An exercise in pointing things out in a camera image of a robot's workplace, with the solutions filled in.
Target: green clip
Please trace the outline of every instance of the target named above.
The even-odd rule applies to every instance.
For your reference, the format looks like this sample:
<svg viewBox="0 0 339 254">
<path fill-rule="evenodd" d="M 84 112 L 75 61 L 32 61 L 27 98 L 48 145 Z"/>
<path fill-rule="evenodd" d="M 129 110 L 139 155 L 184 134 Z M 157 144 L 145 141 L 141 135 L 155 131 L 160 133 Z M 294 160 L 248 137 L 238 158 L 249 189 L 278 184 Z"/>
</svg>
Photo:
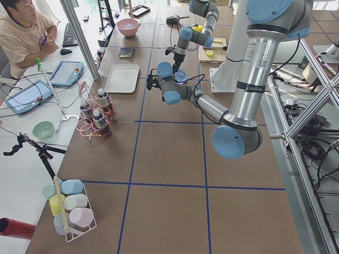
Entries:
<svg viewBox="0 0 339 254">
<path fill-rule="evenodd" d="M 36 62 L 37 65 L 38 65 L 38 71 L 41 71 L 41 66 L 42 66 L 42 64 L 41 64 L 40 58 L 37 58 L 37 59 L 35 60 L 35 62 Z"/>
</svg>

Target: beige t-shirt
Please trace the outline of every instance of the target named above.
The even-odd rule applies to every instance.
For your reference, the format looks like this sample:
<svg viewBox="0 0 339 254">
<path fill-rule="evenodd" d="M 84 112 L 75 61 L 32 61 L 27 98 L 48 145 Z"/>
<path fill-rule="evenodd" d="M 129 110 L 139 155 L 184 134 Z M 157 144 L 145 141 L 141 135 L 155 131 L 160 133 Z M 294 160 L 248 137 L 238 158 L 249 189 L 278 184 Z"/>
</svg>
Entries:
<svg viewBox="0 0 339 254">
<path fill-rule="evenodd" d="M 31 28 L 15 23 L 6 11 L 0 14 L 0 45 L 11 64 L 11 75 L 20 78 L 26 69 L 16 63 L 25 57 L 40 51 L 39 41 L 44 40 L 43 32 L 55 26 L 54 22 L 37 11 L 37 22 Z"/>
</svg>

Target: green bowl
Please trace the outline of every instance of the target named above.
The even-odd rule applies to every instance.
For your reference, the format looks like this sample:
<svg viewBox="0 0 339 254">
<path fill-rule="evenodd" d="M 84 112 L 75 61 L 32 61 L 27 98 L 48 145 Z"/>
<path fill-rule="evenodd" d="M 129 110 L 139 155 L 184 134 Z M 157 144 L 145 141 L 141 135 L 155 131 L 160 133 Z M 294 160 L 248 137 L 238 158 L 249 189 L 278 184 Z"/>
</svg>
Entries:
<svg viewBox="0 0 339 254">
<path fill-rule="evenodd" d="M 33 128 L 32 132 L 38 139 L 49 139 L 54 134 L 54 125 L 49 121 L 40 122 Z"/>
</svg>

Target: person's arm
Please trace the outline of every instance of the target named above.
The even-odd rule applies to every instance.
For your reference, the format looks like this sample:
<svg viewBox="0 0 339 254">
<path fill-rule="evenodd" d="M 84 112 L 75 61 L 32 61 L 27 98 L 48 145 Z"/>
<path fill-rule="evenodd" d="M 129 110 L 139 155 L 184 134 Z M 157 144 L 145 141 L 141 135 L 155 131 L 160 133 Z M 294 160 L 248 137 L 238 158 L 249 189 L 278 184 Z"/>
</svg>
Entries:
<svg viewBox="0 0 339 254">
<path fill-rule="evenodd" d="M 57 33 L 58 33 L 58 29 L 57 29 L 56 25 L 50 27 L 47 30 L 47 36 L 50 37 L 50 39 L 53 39 L 53 40 L 55 40 Z"/>
<path fill-rule="evenodd" d="M 54 40 L 48 40 L 45 46 L 40 46 L 41 50 L 34 54 L 29 54 L 21 62 L 16 63 L 16 65 L 21 68 L 27 68 L 35 64 L 35 60 L 40 58 L 44 59 L 46 56 L 54 53 L 59 47 L 55 44 Z"/>
</svg>

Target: person's hand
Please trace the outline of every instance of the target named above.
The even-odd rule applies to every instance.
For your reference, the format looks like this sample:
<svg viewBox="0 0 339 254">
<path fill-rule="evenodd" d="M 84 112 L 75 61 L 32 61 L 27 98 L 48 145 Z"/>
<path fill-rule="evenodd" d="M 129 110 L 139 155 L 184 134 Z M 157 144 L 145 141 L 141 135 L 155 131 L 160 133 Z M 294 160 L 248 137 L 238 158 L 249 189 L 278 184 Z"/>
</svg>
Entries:
<svg viewBox="0 0 339 254">
<path fill-rule="evenodd" d="M 47 54 L 54 53 L 59 47 L 56 45 L 53 39 L 50 39 L 46 42 L 45 45 L 40 45 L 41 50 L 44 50 Z"/>
</svg>

